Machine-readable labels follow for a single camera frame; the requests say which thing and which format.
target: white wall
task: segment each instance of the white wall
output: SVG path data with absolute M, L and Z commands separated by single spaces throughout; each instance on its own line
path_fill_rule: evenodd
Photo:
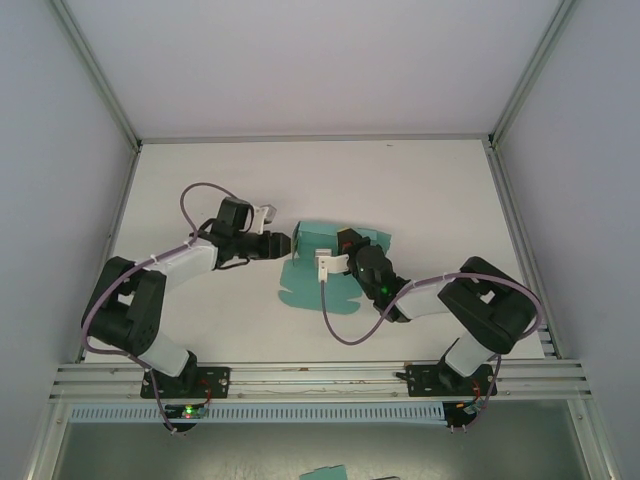
M 142 138 L 488 133 L 558 0 L 69 0 Z
M 0 478 L 78 348 L 129 152 L 44 0 L 0 15 Z
M 562 339 L 640 478 L 640 2 L 584 0 L 503 146 Z

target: white panel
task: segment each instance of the white panel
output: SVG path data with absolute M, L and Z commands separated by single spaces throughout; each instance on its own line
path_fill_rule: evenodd
M 130 154 L 44 1 L 0 14 L 0 478 L 72 360 Z
M 69 0 L 144 138 L 487 133 L 557 0 Z
M 334 175 L 330 186 L 314 177 L 320 169 Z M 202 180 L 273 204 L 272 230 L 290 233 L 298 220 L 323 219 L 389 232 L 389 256 L 405 278 L 457 270 L 472 255 L 519 277 L 479 140 L 147 145 L 115 253 L 140 258 L 184 241 L 189 229 L 178 198 Z M 196 224 L 216 215 L 220 193 L 191 193 L 186 205 Z M 430 315 L 385 322 L 363 345 L 346 347 L 329 335 L 321 312 L 279 300 L 282 263 L 252 262 L 181 285 L 165 298 L 162 330 L 205 362 L 437 360 L 464 332 L 450 313 Z M 352 315 L 331 315 L 346 338 L 362 336 L 378 319 L 371 302 L 363 297 L 361 305 Z M 537 335 L 512 354 L 543 356 Z
M 504 145 L 562 340 L 640 478 L 640 2 L 584 0 Z

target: teal fabric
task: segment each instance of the teal fabric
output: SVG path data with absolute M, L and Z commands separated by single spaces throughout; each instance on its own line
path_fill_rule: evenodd
M 344 465 L 319 468 L 311 473 L 300 475 L 300 480 L 347 480 L 347 469 Z
M 298 258 L 287 260 L 280 275 L 283 290 L 278 292 L 278 298 L 282 303 L 293 308 L 322 310 L 318 268 L 314 263 L 315 251 L 318 248 L 330 248 L 332 255 L 336 255 L 337 234 L 343 228 L 342 225 L 320 222 L 298 224 L 294 233 L 294 248 Z M 391 247 L 391 235 L 388 233 L 366 228 L 354 230 L 369 237 L 373 245 L 380 245 L 385 253 Z M 361 297 L 362 289 L 350 275 L 330 275 L 325 293 L 327 311 L 330 313 L 349 315 L 360 308 L 357 299 Z

